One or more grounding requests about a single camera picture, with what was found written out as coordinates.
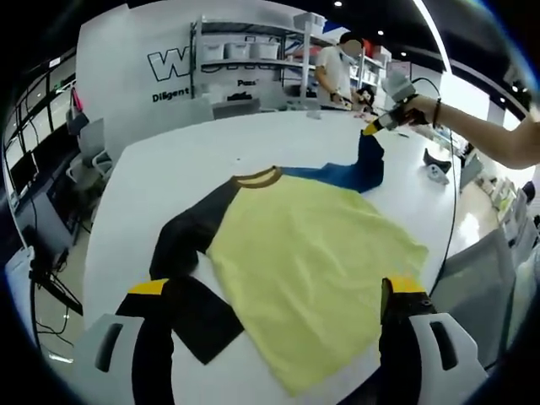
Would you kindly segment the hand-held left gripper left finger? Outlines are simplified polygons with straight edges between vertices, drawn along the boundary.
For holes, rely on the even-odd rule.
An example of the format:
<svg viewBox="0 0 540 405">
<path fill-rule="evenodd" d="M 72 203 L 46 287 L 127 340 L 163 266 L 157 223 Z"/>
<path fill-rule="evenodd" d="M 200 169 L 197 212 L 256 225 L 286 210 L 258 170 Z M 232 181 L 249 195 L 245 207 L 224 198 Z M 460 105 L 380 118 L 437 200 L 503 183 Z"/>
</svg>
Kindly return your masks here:
<svg viewBox="0 0 540 405">
<path fill-rule="evenodd" d="M 173 404 L 167 279 L 131 288 L 73 348 L 73 389 L 84 404 Z"/>
</svg>

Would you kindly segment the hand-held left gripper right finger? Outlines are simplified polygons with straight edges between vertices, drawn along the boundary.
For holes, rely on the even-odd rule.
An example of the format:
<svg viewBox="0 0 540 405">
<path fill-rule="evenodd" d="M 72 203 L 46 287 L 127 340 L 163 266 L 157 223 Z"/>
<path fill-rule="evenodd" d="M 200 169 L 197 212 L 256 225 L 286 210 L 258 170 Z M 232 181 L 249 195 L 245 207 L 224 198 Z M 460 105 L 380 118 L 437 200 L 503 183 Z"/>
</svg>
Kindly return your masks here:
<svg viewBox="0 0 540 405">
<path fill-rule="evenodd" d="M 487 379 L 478 345 L 421 284 L 381 283 L 379 404 L 464 404 Z"/>
</svg>

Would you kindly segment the person's right hand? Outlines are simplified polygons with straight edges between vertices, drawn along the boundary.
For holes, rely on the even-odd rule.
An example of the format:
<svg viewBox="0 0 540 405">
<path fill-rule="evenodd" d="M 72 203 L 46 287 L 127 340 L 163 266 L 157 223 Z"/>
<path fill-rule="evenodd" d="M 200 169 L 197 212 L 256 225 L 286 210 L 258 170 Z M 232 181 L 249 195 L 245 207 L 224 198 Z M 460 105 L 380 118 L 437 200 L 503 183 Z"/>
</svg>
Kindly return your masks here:
<svg viewBox="0 0 540 405">
<path fill-rule="evenodd" d="M 404 105 L 406 123 L 428 125 L 433 122 L 437 100 L 417 94 Z"/>
</svg>

